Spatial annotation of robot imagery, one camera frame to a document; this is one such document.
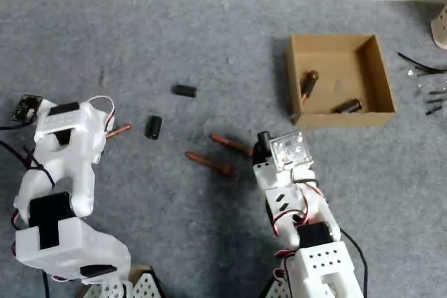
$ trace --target screw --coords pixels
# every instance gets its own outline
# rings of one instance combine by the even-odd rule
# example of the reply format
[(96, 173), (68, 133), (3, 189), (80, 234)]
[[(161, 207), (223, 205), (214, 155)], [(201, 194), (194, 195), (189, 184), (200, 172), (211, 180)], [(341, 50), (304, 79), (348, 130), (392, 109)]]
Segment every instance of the screw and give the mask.
[(187, 151), (186, 153), (184, 153), (184, 155), (190, 160), (193, 160), (200, 164), (206, 165), (207, 167), (210, 167), (215, 172), (218, 172), (219, 174), (222, 174), (225, 177), (231, 177), (234, 175), (235, 172), (234, 167), (230, 164), (216, 162), (199, 154), (192, 153), (190, 151)]
[(119, 128), (114, 129), (113, 131), (110, 131), (109, 133), (107, 133), (107, 135), (105, 136), (105, 138), (107, 140), (111, 139), (112, 137), (115, 137), (125, 131), (128, 131), (129, 129), (131, 129), (132, 126), (129, 124), (125, 124), (124, 126), (121, 126)]
[(253, 152), (253, 149), (251, 147), (248, 147), (245, 144), (242, 144), (240, 142), (227, 139), (226, 137), (223, 137), (223, 136), (221, 136), (219, 134), (211, 134), (210, 138), (211, 138), (211, 140), (213, 140), (215, 142), (222, 143), (222, 144), (224, 144), (226, 146), (229, 146), (230, 148), (233, 148), (233, 149), (236, 149), (238, 151), (241, 151), (242, 153), (244, 153), (248, 157), (250, 157), (252, 152)]

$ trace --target white robotic arm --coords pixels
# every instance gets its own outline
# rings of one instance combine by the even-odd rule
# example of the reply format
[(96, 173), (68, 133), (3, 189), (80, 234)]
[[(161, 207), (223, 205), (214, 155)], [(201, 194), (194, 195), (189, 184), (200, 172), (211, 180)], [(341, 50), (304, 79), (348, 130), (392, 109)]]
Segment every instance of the white robotic arm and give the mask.
[[(123, 297), (131, 292), (127, 247), (80, 219), (93, 211), (91, 165), (101, 158), (115, 113), (113, 102), (110, 113), (97, 110), (90, 103), (95, 98), (108, 97), (65, 105), (43, 100), (38, 108), (36, 148), (14, 200), (29, 226), (16, 232), (16, 258), (68, 280), (116, 286), (114, 294)], [(73, 182), (73, 192), (58, 193), (54, 186), (66, 177)]]
[(254, 174), (274, 233), (286, 249), (266, 297), (363, 298), (341, 231), (310, 169), (300, 131), (277, 139), (258, 134)]

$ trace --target cardboard box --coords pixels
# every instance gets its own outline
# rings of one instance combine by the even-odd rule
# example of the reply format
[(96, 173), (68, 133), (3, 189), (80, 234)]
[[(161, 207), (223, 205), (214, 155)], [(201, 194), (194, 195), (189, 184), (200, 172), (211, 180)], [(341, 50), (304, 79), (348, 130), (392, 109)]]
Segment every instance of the cardboard box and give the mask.
[[(287, 60), (295, 125), (380, 126), (396, 113), (375, 35), (292, 35)], [(311, 70), (319, 79), (301, 104), (301, 86)], [(362, 102), (360, 111), (332, 112), (354, 98)]]

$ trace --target black cylinder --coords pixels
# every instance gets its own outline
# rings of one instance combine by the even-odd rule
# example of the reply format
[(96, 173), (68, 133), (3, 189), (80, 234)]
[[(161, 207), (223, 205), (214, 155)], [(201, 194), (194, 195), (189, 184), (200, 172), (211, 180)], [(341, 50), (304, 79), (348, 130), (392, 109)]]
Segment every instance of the black cylinder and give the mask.
[(162, 118), (154, 115), (150, 117), (146, 124), (145, 135), (149, 139), (156, 140), (159, 138), (160, 130), (161, 130), (161, 121)]
[(173, 86), (173, 93), (178, 96), (186, 96), (195, 98), (197, 96), (197, 88), (188, 85), (177, 84)]
[(260, 132), (258, 133), (258, 143), (261, 148), (261, 152), (264, 155), (264, 157), (271, 157), (272, 152), (270, 151), (270, 132)]
[(318, 73), (313, 70), (307, 74), (306, 80), (302, 86), (301, 94), (305, 94), (306, 96), (310, 96), (310, 93), (314, 89), (315, 83), (318, 79)]
[(362, 102), (358, 99), (352, 99), (342, 103), (334, 109), (335, 113), (352, 113), (362, 109)]

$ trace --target black wire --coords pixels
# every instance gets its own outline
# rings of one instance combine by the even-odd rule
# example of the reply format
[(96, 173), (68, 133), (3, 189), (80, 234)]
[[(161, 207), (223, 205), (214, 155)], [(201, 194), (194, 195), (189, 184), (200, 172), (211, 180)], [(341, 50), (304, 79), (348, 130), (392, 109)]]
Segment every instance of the black wire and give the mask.
[(7, 144), (6, 142), (0, 140), (0, 146), (2, 146), (4, 149), (6, 149), (7, 151), (9, 151), (12, 155), (14, 155), (16, 157), (16, 159), (18, 159), (20, 162), (22, 162), (23, 166), (25, 167), (25, 169), (28, 169), (28, 165), (27, 162), (25, 161), (25, 159), (22, 157), (22, 155), (20, 155), (14, 148), (12, 148), (9, 144)]
[(50, 298), (50, 287), (48, 286), (47, 273), (42, 270), (43, 287), (45, 288), (45, 298)]
[(343, 233), (345, 237), (348, 238), (348, 240), (354, 245), (354, 247), (357, 249), (358, 254), (360, 255), (360, 258), (363, 262), (364, 272), (363, 272), (363, 297), (368, 298), (368, 263), (366, 262), (366, 258), (363, 255), (363, 251), (361, 247), (357, 244), (357, 242), (343, 229), (340, 228), (340, 232)]
[(408, 56), (402, 54), (401, 52), (398, 52), (397, 54), (401, 58), (405, 59), (406, 61), (411, 62), (411, 63), (419, 66), (420, 68), (422, 68), (422, 70), (428, 71), (430, 74), (445, 73), (447, 71), (447, 69), (439, 69), (439, 68), (433, 68), (431, 66), (426, 66), (425, 64), (419, 63), (419, 62), (415, 61), (414, 59), (410, 59)]
[(28, 121), (28, 122), (24, 122), (24, 123), (17, 124), (17, 125), (0, 126), (0, 131), (12, 131), (14, 129), (24, 128), (24, 127), (29, 126), (31, 124), (32, 124), (32, 121)]
[(284, 270), (285, 270), (285, 272), (286, 272), (287, 284), (288, 284), (288, 291), (289, 291), (290, 294), (291, 294), (291, 298), (293, 298), (293, 293), (292, 293), (292, 287), (291, 287), (291, 280), (290, 280), (290, 278), (288, 277), (287, 259), (288, 259), (289, 257), (291, 257), (291, 256), (294, 256), (294, 255), (295, 255), (295, 253), (292, 253), (292, 254), (290, 254), (290, 255), (287, 255), (287, 256), (284, 258)]
[(296, 184), (301, 184), (301, 183), (315, 183), (316, 187), (318, 188), (318, 186), (320, 185), (320, 183), (318, 182), (318, 179), (315, 178), (306, 178), (306, 179), (294, 179), (293, 183)]
[(54, 187), (56, 186), (56, 184), (55, 184), (53, 178), (51, 177), (51, 174), (48, 172), (48, 170), (45, 169), (45, 167), (43, 166), (43, 164), (40, 164), (40, 163), (36, 160), (36, 158), (34, 157), (33, 152), (32, 152), (31, 150), (29, 150), (26, 146), (23, 146), (23, 150), (26, 151), (26, 153), (28, 154), (28, 156), (31, 157), (31, 160), (36, 164), (35, 167), (31, 167), (31, 166), (29, 166), (29, 167), (28, 167), (28, 170), (40, 170), (40, 171), (43, 171), (43, 172), (47, 175), (48, 179), (50, 180), (51, 188), (54, 188)]

